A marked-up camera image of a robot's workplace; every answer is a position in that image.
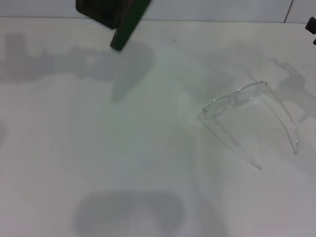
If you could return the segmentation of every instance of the white wall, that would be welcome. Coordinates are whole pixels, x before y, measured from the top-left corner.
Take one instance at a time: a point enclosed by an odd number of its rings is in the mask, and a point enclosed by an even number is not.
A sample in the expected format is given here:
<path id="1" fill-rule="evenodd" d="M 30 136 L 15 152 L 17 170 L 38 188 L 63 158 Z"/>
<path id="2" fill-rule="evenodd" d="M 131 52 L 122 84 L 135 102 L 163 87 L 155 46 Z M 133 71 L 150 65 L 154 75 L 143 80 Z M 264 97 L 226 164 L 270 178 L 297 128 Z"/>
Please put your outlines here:
<path id="1" fill-rule="evenodd" d="M 145 19 L 283 22 L 291 0 L 153 0 Z M 0 16 L 81 17 L 75 0 L 1 0 Z"/>
<path id="2" fill-rule="evenodd" d="M 316 16 L 315 0 L 295 0 L 286 22 L 307 23 L 312 16 Z"/>

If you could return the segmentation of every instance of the white table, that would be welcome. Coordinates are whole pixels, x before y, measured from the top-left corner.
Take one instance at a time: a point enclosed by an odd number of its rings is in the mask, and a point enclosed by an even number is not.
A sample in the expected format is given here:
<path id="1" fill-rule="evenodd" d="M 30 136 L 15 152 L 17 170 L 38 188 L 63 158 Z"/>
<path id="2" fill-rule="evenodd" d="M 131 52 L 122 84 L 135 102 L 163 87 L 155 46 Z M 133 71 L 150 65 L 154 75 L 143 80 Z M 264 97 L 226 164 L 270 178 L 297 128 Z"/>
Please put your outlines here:
<path id="1" fill-rule="evenodd" d="M 316 236 L 304 25 L 145 21 L 121 55 L 89 20 L 0 29 L 0 236 Z M 269 82 L 301 136 L 298 155 L 283 137 L 259 149 L 262 171 L 197 120 L 253 80 Z"/>

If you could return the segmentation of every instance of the transparent eyeglasses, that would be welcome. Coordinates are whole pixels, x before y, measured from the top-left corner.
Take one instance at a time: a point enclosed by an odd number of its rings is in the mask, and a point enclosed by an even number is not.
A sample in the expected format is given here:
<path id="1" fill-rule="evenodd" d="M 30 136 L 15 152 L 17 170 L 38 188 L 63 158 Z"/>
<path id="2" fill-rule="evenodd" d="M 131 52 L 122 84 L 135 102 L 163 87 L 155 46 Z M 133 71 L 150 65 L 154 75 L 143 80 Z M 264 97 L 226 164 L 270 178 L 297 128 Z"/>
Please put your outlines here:
<path id="1" fill-rule="evenodd" d="M 199 115 L 200 121 L 209 127 L 218 139 L 223 141 L 232 151 L 237 153 L 245 161 L 249 162 L 258 169 L 262 169 L 259 162 L 254 158 L 243 146 L 240 146 L 238 137 L 230 134 L 220 121 L 223 117 L 229 119 L 238 119 L 235 117 L 233 111 L 240 110 L 255 98 L 262 99 L 266 107 L 276 117 L 279 124 L 285 130 L 293 152 L 298 152 L 299 135 L 294 120 L 285 106 L 275 96 L 273 90 L 266 81 L 259 81 L 246 85 L 242 89 L 230 95 L 223 96 L 203 108 Z M 260 126 L 260 118 L 255 121 L 255 124 Z"/>

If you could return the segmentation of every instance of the black object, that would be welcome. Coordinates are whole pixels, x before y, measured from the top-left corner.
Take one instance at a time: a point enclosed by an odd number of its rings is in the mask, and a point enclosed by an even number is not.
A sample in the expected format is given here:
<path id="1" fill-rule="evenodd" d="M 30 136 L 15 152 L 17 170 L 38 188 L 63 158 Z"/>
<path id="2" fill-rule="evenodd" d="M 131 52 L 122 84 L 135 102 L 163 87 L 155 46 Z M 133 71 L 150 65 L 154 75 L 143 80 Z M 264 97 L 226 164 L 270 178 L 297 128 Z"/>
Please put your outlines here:
<path id="1" fill-rule="evenodd" d="M 313 35 L 316 34 L 316 19 L 314 17 L 309 19 L 305 29 L 311 32 Z"/>
<path id="2" fill-rule="evenodd" d="M 122 51 L 151 0 L 76 0 L 76 9 L 110 29 L 111 47 Z"/>

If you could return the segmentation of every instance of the white backdrop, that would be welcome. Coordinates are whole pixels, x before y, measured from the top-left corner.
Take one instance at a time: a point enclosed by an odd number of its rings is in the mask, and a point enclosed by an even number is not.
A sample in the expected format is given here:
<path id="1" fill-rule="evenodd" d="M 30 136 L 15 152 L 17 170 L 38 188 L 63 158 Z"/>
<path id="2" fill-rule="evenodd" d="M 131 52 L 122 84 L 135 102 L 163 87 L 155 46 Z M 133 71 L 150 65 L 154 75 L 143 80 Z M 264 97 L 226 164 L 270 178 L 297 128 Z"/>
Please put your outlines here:
<path id="1" fill-rule="evenodd" d="M 145 19 L 283 22 L 291 0 L 153 0 Z M 81 17 L 75 0 L 1 0 L 0 16 Z"/>
<path id="2" fill-rule="evenodd" d="M 296 0 L 287 18 L 287 22 L 307 23 L 312 16 L 316 16 L 316 1 Z"/>
<path id="3" fill-rule="evenodd" d="M 304 25 L 143 21 L 119 57 L 113 32 L 90 21 L 3 18 L 0 29 L 1 237 L 316 237 Z M 295 155 L 282 126 L 246 116 L 238 140 L 262 171 L 197 119 L 258 80 L 301 137 Z"/>

